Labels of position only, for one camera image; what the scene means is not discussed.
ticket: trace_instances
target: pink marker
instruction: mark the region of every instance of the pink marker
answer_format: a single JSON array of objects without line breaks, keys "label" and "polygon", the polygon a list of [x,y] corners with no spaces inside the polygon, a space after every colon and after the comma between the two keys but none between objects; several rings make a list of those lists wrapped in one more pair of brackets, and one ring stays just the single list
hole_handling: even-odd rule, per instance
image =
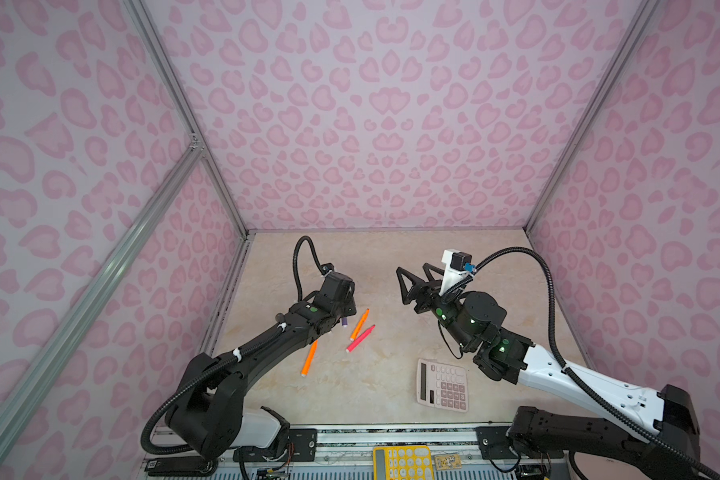
[{"label": "pink marker", "polygon": [[367,329],[367,330],[366,330],[365,332],[363,332],[354,342],[352,342],[352,343],[347,347],[347,353],[353,351],[356,346],[360,345],[360,342],[362,342],[363,340],[365,340],[365,337],[368,336],[368,335],[370,335],[370,334],[371,334],[371,331],[373,331],[374,328],[376,328],[376,325],[371,325],[371,328]]}]

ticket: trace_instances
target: heart pattern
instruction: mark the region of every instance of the heart pattern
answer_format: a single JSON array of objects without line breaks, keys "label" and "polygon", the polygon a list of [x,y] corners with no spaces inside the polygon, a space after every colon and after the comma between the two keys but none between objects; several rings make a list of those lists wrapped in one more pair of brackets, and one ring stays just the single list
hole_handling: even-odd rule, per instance
[{"label": "heart pattern", "polygon": [[639,2],[147,4],[270,230],[524,225]]},{"label": "heart pattern", "polygon": [[[235,253],[233,231],[211,178],[198,165],[2,469],[16,478],[42,472],[130,476],[143,457],[137,436],[144,422],[173,393],[205,334]],[[168,233],[192,245],[192,256],[180,260],[180,248],[169,250]],[[172,280],[177,272],[184,279],[180,286]],[[166,290],[178,301],[152,301]],[[0,322],[7,308],[0,303]],[[47,340],[58,321],[46,309],[20,323],[27,323],[19,337],[23,345]],[[10,380],[29,367],[26,360],[6,365],[0,367],[0,401]]]},{"label": "heart pattern", "polygon": [[666,3],[531,236],[595,367],[688,390],[720,473],[720,2]]},{"label": "heart pattern", "polygon": [[[0,1],[0,403],[189,143],[158,79],[118,0]],[[138,456],[132,427],[144,420],[142,405],[152,392],[164,396],[176,384],[189,355],[167,353],[163,370],[172,370],[153,372],[154,381],[142,382],[146,374],[126,378],[123,359],[137,345],[147,369],[163,365],[162,357],[151,363],[148,357],[154,348],[148,342],[158,340],[155,323],[147,335],[139,318],[164,316],[171,349],[196,345],[192,322],[206,318],[234,248],[230,221],[202,169],[193,179],[193,199],[180,200],[172,213],[183,218],[178,241],[192,245],[191,233],[202,232],[204,250],[192,257],[208,256],[177,293],[184,305],[194,299],[195,310],[170,316],[165,304],[151,300],[173,300],[163,277],[182,264],[156,237],[154,264],[134,264],[122,285],[134,288],[107,305],[0,478],[130,476]],[[189,215],[193,205],[200,218]],[[138,276],[149,268],[152,273]],[[130,343],[121,346],[114,338],[126,317],[133,329],[120,332],[118,342]],[[117,382],[128,384],[130,399],[116,398],[115,408],[110,392]],[[117,431],[127,426],[128,435],[107,440],[127,407],[137,413]]]}]

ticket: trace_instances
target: pink patterned wall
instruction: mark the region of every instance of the pink patterned wall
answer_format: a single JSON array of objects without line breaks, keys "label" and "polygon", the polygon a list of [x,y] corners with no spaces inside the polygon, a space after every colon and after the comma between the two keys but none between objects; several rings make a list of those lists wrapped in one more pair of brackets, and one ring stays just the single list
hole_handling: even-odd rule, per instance
[{"label": "pink patterned wall", "polygon": [[117,0],[0,0],[0,403],[187,144]]},{"label": "pink patterned wall", "polygon": [[637,0],[150,0],[250,228],[523,225]]},{"label": "pink patterned wall", "polygon": [[105,312],[0,467],[13,478],[129,478],[147,418],[197,353],[235,253],[203,166],[168,209]]},{"label": "pink patterned wall", "polygon": [[534,244],[602,372],[689,390],[720,471],[720,0],[673,0]]}]

